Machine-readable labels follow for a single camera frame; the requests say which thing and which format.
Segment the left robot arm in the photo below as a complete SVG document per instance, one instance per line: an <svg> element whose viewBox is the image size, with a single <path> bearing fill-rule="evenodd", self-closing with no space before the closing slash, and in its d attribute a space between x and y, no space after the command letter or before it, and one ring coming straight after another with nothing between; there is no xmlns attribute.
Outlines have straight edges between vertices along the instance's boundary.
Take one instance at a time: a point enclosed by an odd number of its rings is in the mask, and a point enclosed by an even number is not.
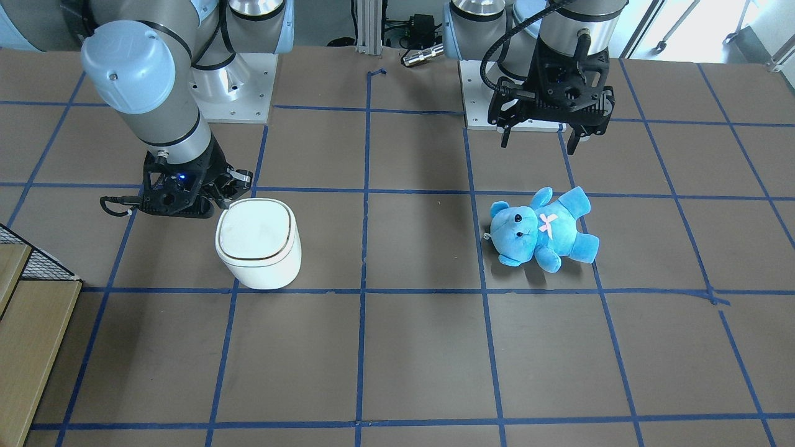
<svg viewBox="0 0 795 447"><path fill-rule="evenodd" d="M564 124L566 145L604 135L614 105L607 85L609 42L625 1L448 1L443 48L473 63L469 75L488 100L484 123L502 147L525 122Z"/></svg>

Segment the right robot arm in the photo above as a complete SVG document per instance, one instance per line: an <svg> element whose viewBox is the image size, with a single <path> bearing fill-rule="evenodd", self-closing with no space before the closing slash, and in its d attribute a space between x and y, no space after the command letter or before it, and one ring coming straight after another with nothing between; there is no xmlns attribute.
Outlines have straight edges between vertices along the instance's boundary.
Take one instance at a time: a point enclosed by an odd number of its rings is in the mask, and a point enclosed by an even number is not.
<svg viewBox="0 0 795 447"><path fill-rule="evenodd" d="M158 216L206 219L255 176L227 162L211 104L261 99L242 55L289 53L293 1L3 1L2 47L78 52L83 71L147 148L142 192L103 196Z"/></svg>

